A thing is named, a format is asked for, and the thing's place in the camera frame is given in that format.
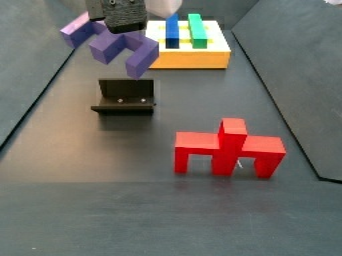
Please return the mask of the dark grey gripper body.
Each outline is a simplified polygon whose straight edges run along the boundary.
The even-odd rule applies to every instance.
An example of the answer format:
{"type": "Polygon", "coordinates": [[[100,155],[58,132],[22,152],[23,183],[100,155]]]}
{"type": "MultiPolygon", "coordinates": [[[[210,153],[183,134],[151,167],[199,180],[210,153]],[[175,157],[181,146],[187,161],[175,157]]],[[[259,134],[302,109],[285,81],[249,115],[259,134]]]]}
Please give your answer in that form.
{"type": "Polygon", "coordinates": [[[141,31],[147,25],[145,0],[84,0],[91,21],[103,21],[114,34],[141,31]]]}

